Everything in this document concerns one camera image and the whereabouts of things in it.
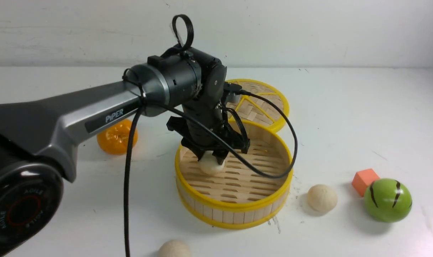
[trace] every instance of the green ball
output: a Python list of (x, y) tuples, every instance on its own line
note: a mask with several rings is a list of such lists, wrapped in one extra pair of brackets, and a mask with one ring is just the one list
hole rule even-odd
[(376, 220), (397, 222), (409, 214), (413, 202), (404, 184), (395, 179), (382, 178), (367, 187), (364, 203), (367, 212)]

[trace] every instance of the table surface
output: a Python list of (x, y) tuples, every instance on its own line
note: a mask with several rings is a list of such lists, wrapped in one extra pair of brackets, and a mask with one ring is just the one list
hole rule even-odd
[[(0, 67), (0, 103), (29, 101), (120, 80), (124, 68)], [(183, 207), (174, 182), (180, 141), (166, 129), (170, 114), (141, 117), (133, 153), (130, 231), (133, 257), (153, 257), (170, 239), (196, 257), (433, 256), (433, 70), (229, 69), (228, 79), (269, 83), (289, 101), (299, 151), (290, 195), (268, 223), (227, 231)], [(279, 135), (292, 148), (290, 132)], [(373, 168), (404, 183), (409, 216), (379, 223), (366, 213), (351, 181)], [(52, 221), (8, 256), (123, 256), (124, 156), (102, 152), (96, 138), (78, 149), (77, 180), (66, 183)], [(310, 215), (308, 189), (327, 184), (337, 207)]]

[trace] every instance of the bamboo steamer lid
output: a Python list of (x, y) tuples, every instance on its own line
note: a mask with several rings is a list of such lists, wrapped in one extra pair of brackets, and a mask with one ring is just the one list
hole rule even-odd
[[(255, 167), (270, 174), (283, 173), (291, 162), (285, 142), (274, 132), (243, 121), (251, 140), (247, 154), (240, 153)], [(231, 125), (238, 131), (237, 125)], [(223, 171), (202, 173), (196, 156), (179, 147), (175, 156), (176, 183), (183, 205), (195, 217), (226, 229), (246, 229), (273, 218), (289, 194), (293, 171), (281, 179), (262, 177), (231, 153)]]
[[(286, 116), (289, 115), (290, 107), (287, 99), (273, 86), (249, 79), (234, 79), (227, 82), (241, 85), (244, 90), (268, 99)], [(273, 132), (278, 132), (286, 124), (285, 119), (272, 106), (252, 96), (241, 96), (238, 103), (228, 103), (226, 107), (235, 109), (242, 120), (255, 122)]]

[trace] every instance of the piper logo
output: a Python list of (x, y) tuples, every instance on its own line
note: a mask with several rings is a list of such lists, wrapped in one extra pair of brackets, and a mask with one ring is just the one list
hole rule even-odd
[(120, 109), (110, 115), (106, 116), (106, 123), (113, 121), (115, 118), (118, 118), (123, 115), (123, 109)]

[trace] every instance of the orange cube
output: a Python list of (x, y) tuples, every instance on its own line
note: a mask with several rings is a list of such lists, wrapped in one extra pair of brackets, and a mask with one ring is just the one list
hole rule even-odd
[(358, 192), (358, 194), (363, 197), (367, 187), (370, 186), (370, 184), (372, 184), (372, 182), (377, 179), (380, 179), (380, 177), (378, 177), (375, 171), (373, 171), (372, 169), (366, 169), (363, 171), (358, 171), (355, 174), (355, 177), (353, 178), (353, 182), (351, 182), (351, 184)]

